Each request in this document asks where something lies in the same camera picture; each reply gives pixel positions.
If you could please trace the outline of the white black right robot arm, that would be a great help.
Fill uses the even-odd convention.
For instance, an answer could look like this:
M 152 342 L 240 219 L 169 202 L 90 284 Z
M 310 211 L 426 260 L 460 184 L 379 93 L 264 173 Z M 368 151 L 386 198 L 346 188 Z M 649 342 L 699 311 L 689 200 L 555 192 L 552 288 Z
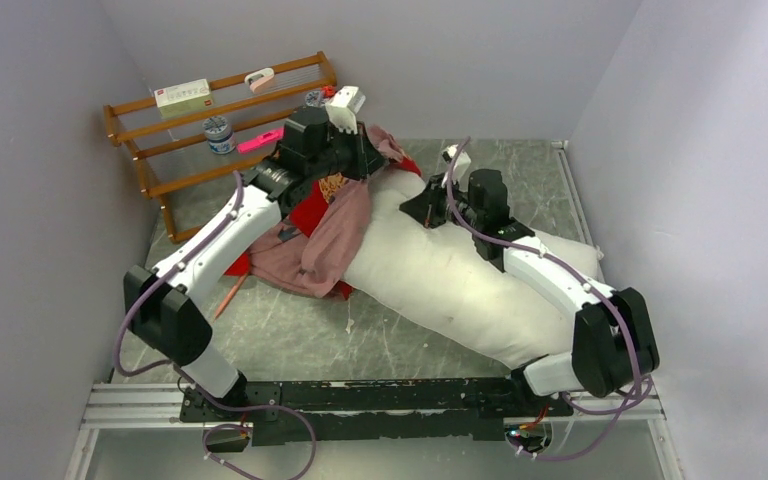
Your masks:
M 485 261 L 532 287 L 571 319 L 568 352 L 544 355 L 513 370 L 521 380 L 510 387 L 509 398 L 519 413 L 535 414 L 549 395 L 561 392 L 586 391 L 603 398 L 623 387 L 635 391 L 659 367 L 643 295 L 594 280 L 552 253 L 534 230 L 512 216 L 500 172 L 472 172 L 464 192 L 447 174 L 437 174 L 400 210 L 425 228 L 446 222 L 465 228 Z

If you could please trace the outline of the pink red patterned pillowcase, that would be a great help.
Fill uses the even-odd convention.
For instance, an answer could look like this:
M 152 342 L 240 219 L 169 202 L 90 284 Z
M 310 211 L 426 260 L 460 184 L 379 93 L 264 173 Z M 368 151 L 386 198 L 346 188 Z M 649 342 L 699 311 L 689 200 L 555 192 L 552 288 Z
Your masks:
M 370 180 L 341 174 L 320 179 L 279 224 L 261 235 L 225 271 L 253 275 L 271 285 L 309 296 L 346 299 L 342 280 L 371 222 Z

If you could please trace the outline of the white pillow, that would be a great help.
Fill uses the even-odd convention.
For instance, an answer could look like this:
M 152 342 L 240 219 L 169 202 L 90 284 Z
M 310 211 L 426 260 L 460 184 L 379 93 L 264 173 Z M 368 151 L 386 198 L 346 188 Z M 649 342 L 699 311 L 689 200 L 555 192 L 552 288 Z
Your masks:
M 483 260 L 468 231 L 452 223 L 425 229 L 400 211 L 423 190 L 418 175 L 387 170 L 368 188 L 371 220 L 344 282 L 508 367 L 571 348 L 572 320 Z

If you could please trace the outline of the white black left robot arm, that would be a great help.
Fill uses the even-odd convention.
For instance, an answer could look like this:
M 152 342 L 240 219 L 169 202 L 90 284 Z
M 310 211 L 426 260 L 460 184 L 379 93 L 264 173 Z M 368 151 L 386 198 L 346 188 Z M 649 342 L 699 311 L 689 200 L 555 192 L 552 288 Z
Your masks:
M 284 122 L 274 150 L 233 177 L 236 189 L 220 211 L 153 268 L 135 265 L 123 279 L 127 312 L 119 331 L 131 331 L 199 386 L 221 420 L 248 406 L 247 379 L 219 352 L 200 303 L 228 268 L 284 220 L 323 178 L 365 180 L 384 167 L 357 110 L 303 106 Z

